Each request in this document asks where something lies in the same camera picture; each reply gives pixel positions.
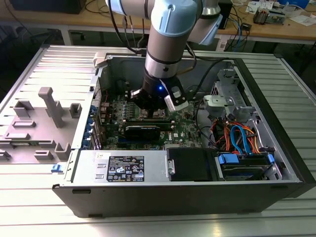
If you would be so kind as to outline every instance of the gray plastic part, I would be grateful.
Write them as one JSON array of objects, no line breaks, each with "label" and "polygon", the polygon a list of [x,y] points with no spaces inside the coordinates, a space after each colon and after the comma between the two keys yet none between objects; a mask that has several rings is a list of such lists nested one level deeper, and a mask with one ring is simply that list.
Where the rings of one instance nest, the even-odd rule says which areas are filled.
[{"label": "gray plastic part", "polygon": [[[52,118],[47,116],[45,108],[34,107],[34,110],[28,111],[32,120],[36,122],[35,127],[20,127],[16,128],[12,125],[16,121],[21,119],[16,116],[12,121],[11,125],[5,133],[28,133],[31,138],[30,140],[21,139],[19,140],[8,140],[1,137],[0,149],[7,151],[10,155],[10,163],[57,163],[60,159],[55,153],[55,147],[57,143],[60,143],[62,148],[66,147],[67,143],[72,143],[74,134],[78,124],[78,118],[72,118],[69,112],[69,108],[63,109],[63,121],[64,126],[62,128],[56,128]],[[36,150],[50,150],[53,154],[54,159],[52,160],[37,160],[34,157]]]},{"label": "gray plastic part", "polygon": [[0,160],[9,160],[10,154],[6,151],[0,151]]},{"label": "gray plastic part", "polygon": [[50,151],[35,151],[34,156],[36,159],[54,159]]},{"label": "gray plastic part", "polygon": [[28,100],[19,100],[16,105],[13,107],[16,115],[20,118],[20,119],[29,119],[30,115],[27,112],[27,110],[34,110],[34,108],[32,107],[31,103]]},{"label": "gray plastic part", "polygon": [[[63,116],[64,110],[61,107],[60,102],[59,101],[55,101],[55,103],[56,103],[57,111],[59,112],[60,116]],[[47,108],[46,108],[46,112],[47,112],[47,115],[51,118],[50,112],[49,112],[49,110]]]},{"label": "gray plastic part", "polygon": [[12,126],[15,128],[35,127],[36,123],[33,120],[31,120],[31,121],[15,121],[15,122],[13,122]]},{"label": "gray plastic part", "polygon": [[14,147],[13,147],[9,142],[0,143],[0,149],[2,149],[2,148],[11,148],[11,149],[14,149]]},{"label": "gray plastic part", "polygon": [[61,118],[60,109],[52,97],[53,89],[51,87],[41,87],[39,90],[39,97],[42,98],[47,106],[47,109],[57,128],[61,128],[64,122]]},{"label": "gray plastic part", "polygon": [[68,160],[70,152],[71,152],[71,146],[69,143],[66,144],[65,150],[63,150],[60,143],[58,143],[55,148],[55,153],[60,160]]},{"label": "gray plastic part", "polygon": [[69,112],[73,119],[79,119],[81,111],[82,111],[81,104],[75,103],[75,104],[70,105]]},{"label": "gray plastic part", "polygon": [[54,148],[56,147],[56,142],[51,140],[50,142],[39,142],[41,148]]},{"label": "gray plastic part", "polygon": [[5,139],[12,139],[12,140],[29,140],[30,139],[29,133],[7,133],[4,137]]}]

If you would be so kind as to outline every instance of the computer case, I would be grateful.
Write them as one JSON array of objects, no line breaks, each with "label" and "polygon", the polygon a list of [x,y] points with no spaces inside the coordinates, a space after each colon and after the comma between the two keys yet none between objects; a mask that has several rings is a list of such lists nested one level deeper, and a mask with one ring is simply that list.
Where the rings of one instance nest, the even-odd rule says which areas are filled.
[{"label": "computer case", "polygon": [[15,10],[79,14],[86,0],[10,0]]}]

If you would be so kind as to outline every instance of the black cable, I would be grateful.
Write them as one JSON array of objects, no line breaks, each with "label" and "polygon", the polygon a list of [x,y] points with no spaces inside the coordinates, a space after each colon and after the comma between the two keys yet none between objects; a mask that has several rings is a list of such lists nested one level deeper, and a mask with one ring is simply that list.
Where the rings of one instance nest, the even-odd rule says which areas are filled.
[{"label": "black cable", "polygon": [[4,4],[5,4],[5,7],[6,9],[10,12],[11,16],[13,16],[13,18],[31,35],[32,33],[28,30],[28,28],[25,27],[25,25],[13,14],[13,12],[10,10],[9,6],[8,6],[8,3],[6,2],[6,0],[4,0]]},{"label": "black cable", "polygon": [[198,87],[198,85],[189,85],[189,86],[185,89],[185,91],[188,91],[188,89],[191,88],[191,87],[193,87],[193,86]]},{"label": "black cable", "polygon": [[245,41],[245,43],[243,44],[243,48],[242,48],[242,51],[243,51],[243,52],[244,52],[244,50],[245,50],[245,47],[246,47],[246,44],[247,44],[247,41],[248,41],[248,35],[250,34],[250,31],[249,31],[249,32],[246,31],[246,34],[247,34],[247,36],[246,36],[246,38],[244,38],[244,39],[246,39],[246,41]]},{"label": "black cable", "polygon": [[106,5],[100,7],[100,8],[99,8],[99,11],[92,11],[92,10],[89,10],[89,9],[88,9],[88,6],[89,6],[92,2],[95,2],[95,1],[97,1],[97,0],[92,0],[92,1],[88,2],[88,3],[84,6],[84,9],[86,9],[87,11],[89,11],[89,12],[91,12],[91,13],[98,13],[98,14],[99,14],[99,13],[100,13],[100,14],[102,14],[102,13],[109,13],[108,11],[102,11],[102,10],[101,10],[101,9],[104,8]]},{"label": "black cable", "polygon": [[179,72],[177,73],[177,75],[182,75],[182,74],[184,74],[184,73],[187,73],[187,72],[192,71],[192,70],[196,67],[196,65],[197,65],[197,63],[198,63],[196,54],[195,54],[194,51],[191,49],[191,47],[189,46],[188,43],[187,43],[187,45],[186,45],[186,48],[187,48],[187,51],[188,51],[191,55],[193,55],[194,62],[193,62],[193,65],[192,65],[192,66],[190,66],[190,67],[188,67],[188,68],[186,68],[186,69],[184,69],[184,70],[182,70],[182,71],[179,71]]},{"label": "black cable", "polygon": [[123,28],[124,28],[124,35],[125,35],[125,39],[126,39],[126,42],[127,42],[127,45],[128,47],[130,47],[130,44],[129,44],[129,41],[128,41],[128,38],[127,38],[127,29],[128,25],[127,25],[127,18],[126,16],[123,16]]},{"label": "black cable", "polygon": [[[194,58],[194,55],[195,55],[195,53],[194,53],[194,55],[193,55],[193,53],[192,53],[191,51],[188,51],[188,53]],[[197,58],[197,59],[200,59],[200,60],[204,60],[204,61],[215,61],[216,59],[214,59],[214,58],[212,58],[212,57],[199,57],[199,56],[196,56],[195,55],[195,57]]]},{"label": "black cable", "polygon": [[136,39],[135,39],[135,33],[134,33],[134,26],[133,26],[133,22],[132,22],[132,17],[131,17],[131,16],[129,16],[129,21],[130,21],[130,28],[131,28],[132,33],[133,33],[134,46],[135,46],[135,48],[136,48],[137,45],[136,45]]},{"label": "black cable", "polygon": [[209,66],[209,68],[208,68],[208,69],[206,70],[206,72],[204,73],[204,75],[203,75],[203,77],[202,77],[200,83],[198,84],[196,90],[194,91],[192,97],[195,97],[195,95],[197,94],[197,92],[198,92],[199,89],[201,88],[201,86],[202,86],[202,84],[203,84],[205,78],[207,77],[208,73],[212,70],[212,68],[213,68],[216,64],[218,64],[218,63],[220,63],[220,62],[222,62],[222,61],[224,61],[224,60],[227,60],[227,59],[228,59],[228,58],[221,58],[221,59],[218,59],[215,63],[213,63],[211,66]]},{"label": "black cable", "polygon": [[113,24],[113,26],[114,26],[115,32],[116,32],[116,34],[117,34],[117,36],[118,36],[118,39],[121,41],[121,43],[124,45],[124,47],[128,48],[128,49],[129,49],[130,51],[132,51],[133,53],[137,54],[138,52],[137,52],[136,50],[132,49],[131,47],[129,47],[128,45],[126,45],[126,44],[124,43],[124,41],[122,40],[122,38],[120,37],[119,29],[118,29],[118,26],[117,26],[117,24],[116,24],[116,22],[115,22],[115,19],[114,19],[114,15],[113,15],[113,11],[112,11],[112,6],[111,6],[111,1],[109,1],[108,4],[109,4],[108,7],[109,7],[110,15],[111,15],[112,24]]},{"label": "black cable", "polygon": [[137,47],[140,48],[140,43],[144,40],[145,38],[145,22],[144,19],[142,19],[142,24],[143,24],[143,35],[141,37],[141,39],[137,42]]},{"label": "black cable", "polygon": [[193,65],[192,65],[192,67],[193,67],[193,69],[197,66],[197,63],[198,63],[198,61],[197,61],[197,56],[196,56],[196,54],[194,53],[194,51],[191,49],[191,47],[189,46],[189,44],[187,43],[187,51],[189,52],[189,54],[190,54],[190,52],[192,53],[191,55],[193,56],[193,59],[194,59],[194,63],[193,63]]},{"label": "black cable", "polygon": [[196,110],[196,112],[195,112],[195,123],[196,123],[196,126],[197,126],[197,130],[198,130],[198,132],[199,132],[203,137],[205,137],[205,138],[210,142],[210,146],[209,146],[209,147],[212,147],[213,149],[215,149],[215,150],[217,150],[217,151],[227,152],[227,151],[223,151],[223,150],[220,150],[220,149],[218,149],[217,147],[215,147],[214,142],[213,142],[204,132],[202,132],[202,129],[203,129],[203,128],[210,127],[210,126],[204,126],[204,127],[202,127],[202,128],[199,127],[199,125],[198,125],[198,110],[199,110],[199,108],[200,108],[202,102],[203,102],[203,99],[199,102],[199,104],[198,104],[198,106],[197,106],[197,110]]},{"label": "black cable", "polygon": [[[243,24],[242,19],[238,16],[237,10],[236,10],[236,8],[234,6],[233,6],[233,9],[234,9],[236,14],[230,13],[230,15],[233,15],[233,16],[237,17],[237,22],[238,22],[238,24],[240,26],[240,34],[242,35],[242,28],[241,28],[241,26]],[[229,43],[229,45],[227,46],[227,48],[224,51],[227,51],[229,48],[231,48],[231,50],[233,49],[233,43],[234,43],[234,40],[236,39],[236,37],[238,35],[238,32],[239,32],[239,30],[237,29],[237,32],[236,32],[233,40]]]}]

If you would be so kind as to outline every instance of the yellow wire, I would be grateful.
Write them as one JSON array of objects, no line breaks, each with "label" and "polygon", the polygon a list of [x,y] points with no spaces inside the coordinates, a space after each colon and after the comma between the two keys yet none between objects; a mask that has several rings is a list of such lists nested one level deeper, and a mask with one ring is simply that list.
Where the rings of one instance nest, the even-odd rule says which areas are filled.
[{"label": "yellow wire", "polygon": [[256,147],[257,152],[260,153],[258,146],[257,146],[257,137],[255,137],[255,147]]}]

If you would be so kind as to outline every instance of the side panel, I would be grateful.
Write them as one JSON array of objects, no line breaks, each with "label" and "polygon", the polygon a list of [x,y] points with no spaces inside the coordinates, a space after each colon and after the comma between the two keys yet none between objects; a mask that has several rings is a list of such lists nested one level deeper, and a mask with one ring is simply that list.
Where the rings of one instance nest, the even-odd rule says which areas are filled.
[{"label": "side panel", "polygon": [[54,186],[53,191],[78,217],[126,217],[261,212],[301,186]]},{"label": "side panel", "polygon": [[285,132],[282,124],[276,117],[270,106],[267,106],[269,103],[262,91],[260,90],[255,79],[251,75],[250,71],[244,64],[241,59],[235,59],[235,63],[238,67],[238,70],[245,81],[246,86],[248,87],[255,103],[257,103],[262,114],[264,115],[265,120],[267,121],[272,133],[274,134],[277,142],[279,143],[282,151],[290,162],[292,168],[295,171],[297,177],[305,183],[304,188],[292,194],[292,198],[296,198],[303,194],[304,192],[310,190],[316,185],[316,181],[310,171],[308,170],[306,164],[298,153],[297,149],[293,145],[291,139]]}]

